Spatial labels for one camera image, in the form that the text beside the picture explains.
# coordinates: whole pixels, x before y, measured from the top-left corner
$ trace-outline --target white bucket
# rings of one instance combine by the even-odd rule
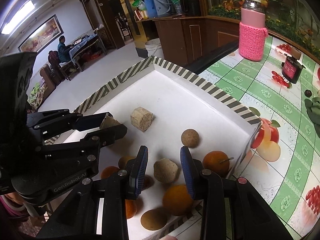
[[[148,56],[164,58],[159,38],[147,41],[146,50],[148,51]]]

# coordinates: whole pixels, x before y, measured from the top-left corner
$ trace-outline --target fish tank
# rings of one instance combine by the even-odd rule
[[[241,19],[244,0],[207,0],[208,14]],[[300,0],[262,0],[266,27],[296,42],[320,60],[319,24]]]

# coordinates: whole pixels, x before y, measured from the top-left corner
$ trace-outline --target picture frame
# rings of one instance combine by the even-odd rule
[[[56,15],[42,23],[18,47],[20,52],[31,51],[40,53],[51,42],[63,34],[63,30]]]

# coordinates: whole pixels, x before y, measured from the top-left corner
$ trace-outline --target black container with pink label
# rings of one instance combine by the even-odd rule
[[[291,56],[287,56],[282,68],[283,76],[293,84],[297,83],[301,71],[304,68],[304,66],[298,62],[300,57],[301,52],[291,47]]]

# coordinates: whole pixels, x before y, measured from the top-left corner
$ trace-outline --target fluorescent light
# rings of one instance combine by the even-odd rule
[[[3,30],[2,34],[10,34],[13,29],[35,8],[32,1],[28,1],[11,19],[9,23],[7,23]]]

